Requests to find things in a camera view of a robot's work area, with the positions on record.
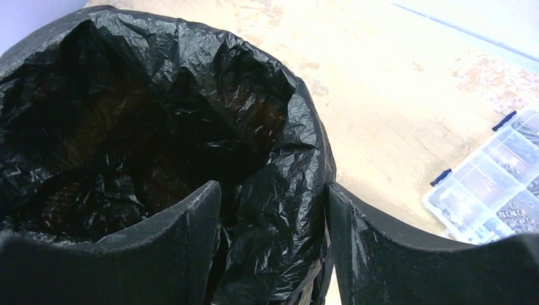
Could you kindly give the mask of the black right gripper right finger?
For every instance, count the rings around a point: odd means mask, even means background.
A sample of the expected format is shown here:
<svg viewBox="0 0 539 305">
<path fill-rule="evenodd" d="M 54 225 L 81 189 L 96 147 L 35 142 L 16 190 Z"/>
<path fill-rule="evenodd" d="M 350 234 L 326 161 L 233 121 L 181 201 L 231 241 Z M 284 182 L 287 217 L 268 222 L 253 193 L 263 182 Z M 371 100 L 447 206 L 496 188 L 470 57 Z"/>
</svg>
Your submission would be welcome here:
<svg viewBox="0 0 539 305">
<path fill-rule="evenodd" d="M 327 185 L 343 304 L 537 304 L 538 236 L 485 245 L 420 230 Z"/>
</svg>

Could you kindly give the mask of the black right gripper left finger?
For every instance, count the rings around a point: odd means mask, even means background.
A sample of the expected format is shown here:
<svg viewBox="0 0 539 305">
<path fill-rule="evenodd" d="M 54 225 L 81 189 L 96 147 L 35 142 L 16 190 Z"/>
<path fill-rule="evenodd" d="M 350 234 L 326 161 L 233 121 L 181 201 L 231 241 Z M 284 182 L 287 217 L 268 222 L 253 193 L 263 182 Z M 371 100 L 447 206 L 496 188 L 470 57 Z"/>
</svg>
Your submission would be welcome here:
<svg viewBox="0 0 539 305">
<path fill-rule="evenodd" d="M 221 204 L 211 180 L 96 243 L 1 235 L 2 304 L 203 304 Z"/>
</svg>

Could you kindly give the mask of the black plastic trash bag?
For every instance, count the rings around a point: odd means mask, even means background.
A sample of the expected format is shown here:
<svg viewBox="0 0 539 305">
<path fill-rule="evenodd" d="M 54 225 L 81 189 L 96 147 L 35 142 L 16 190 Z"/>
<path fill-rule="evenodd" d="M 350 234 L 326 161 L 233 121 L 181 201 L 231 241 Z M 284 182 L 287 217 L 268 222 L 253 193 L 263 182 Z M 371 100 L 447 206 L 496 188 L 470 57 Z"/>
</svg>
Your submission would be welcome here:
<svg viewBox="0 0 539 305">
<path fill-rule="evenodd" d="M 335 176 L 304 81 L 228 31 L 96 6 L 1 57 L 1 235 L 96 243 L 213 180 L 203 304 L 324 304 Z"/>
</svg>

